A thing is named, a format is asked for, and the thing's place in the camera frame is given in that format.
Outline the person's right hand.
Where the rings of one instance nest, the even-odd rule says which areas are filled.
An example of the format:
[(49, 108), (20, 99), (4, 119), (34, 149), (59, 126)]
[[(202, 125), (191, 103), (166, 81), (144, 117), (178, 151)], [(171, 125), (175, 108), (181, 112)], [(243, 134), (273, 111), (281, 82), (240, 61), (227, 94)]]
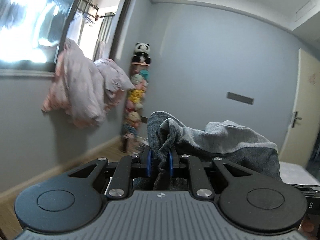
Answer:
[(319, 215), (306, 215), (298, 231), (307, 239), (319, 239)]

